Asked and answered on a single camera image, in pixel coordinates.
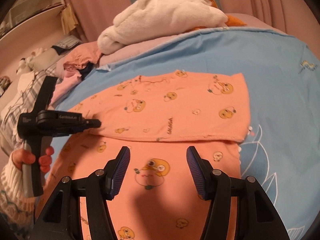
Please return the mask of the person left hand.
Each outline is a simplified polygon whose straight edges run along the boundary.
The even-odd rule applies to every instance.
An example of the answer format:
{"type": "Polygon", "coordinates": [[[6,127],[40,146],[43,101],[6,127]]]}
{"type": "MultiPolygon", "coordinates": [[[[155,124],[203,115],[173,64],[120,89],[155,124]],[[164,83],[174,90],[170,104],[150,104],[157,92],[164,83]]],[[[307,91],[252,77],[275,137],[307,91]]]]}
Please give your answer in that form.
{"type": "MultiPolygon", "coordinates": [[[[40,170],[44,173],[47,174],[50,171],[50,165],[52,164],[52,155],[54,154],[54,149],[52,146],[49,146],[45,150],[45,154],[38,159],[38,163],[40,165],[40,170]]],[[[31,152],[24,150],[24,149],[19,149],[15,150],[11,154],[12,162],[14,165],[21,171],[22,170],[22,165],[31,165],[35,163],[36,157],[33,155],[31,152]]]]}

